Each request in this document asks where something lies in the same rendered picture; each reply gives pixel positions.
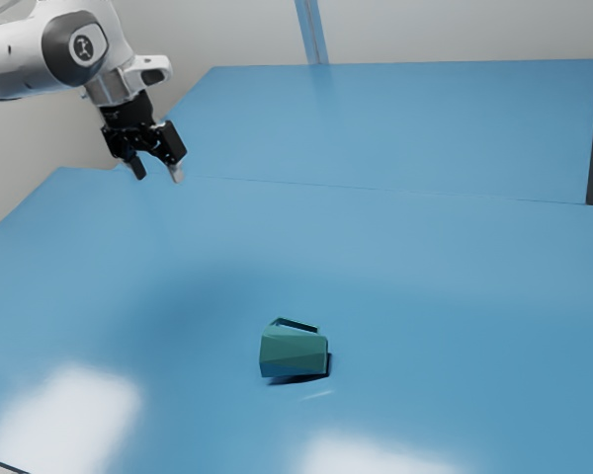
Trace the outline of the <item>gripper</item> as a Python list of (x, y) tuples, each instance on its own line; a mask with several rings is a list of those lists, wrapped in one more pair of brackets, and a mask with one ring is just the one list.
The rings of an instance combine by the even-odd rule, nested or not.
[(181, 160), (186, 156), (187, 148), (171, 120), (157, 122), (154, 119), (153, 105), (147, 93), (138, 93), (119, 105), (100, 107), (99, 112), (104, 122), (102, 132), (111, 153), (127, 162), (139, 181), (146, 177), (146, 170), (137, 151), (159, 159), (167, 166), (175, 184), (184, 181)]

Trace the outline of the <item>teal faceted mug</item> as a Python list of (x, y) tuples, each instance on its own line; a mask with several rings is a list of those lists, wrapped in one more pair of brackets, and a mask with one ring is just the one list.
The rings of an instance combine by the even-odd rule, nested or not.
[(261, 336), (259, 366), (264, 378), (328, 373), (328, 340), (317, 326), (277, 318)]

